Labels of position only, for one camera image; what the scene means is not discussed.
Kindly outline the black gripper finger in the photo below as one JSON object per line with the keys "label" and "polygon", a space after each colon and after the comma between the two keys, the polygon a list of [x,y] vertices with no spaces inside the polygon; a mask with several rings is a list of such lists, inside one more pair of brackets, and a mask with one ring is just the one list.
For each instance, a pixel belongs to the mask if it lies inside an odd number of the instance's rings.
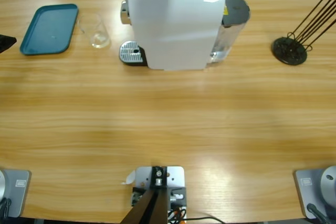
{"label": "black gripper finger", "polygon": [[16,42],[17,39],[15,37],[0,35],[0,53],[8,50]]}

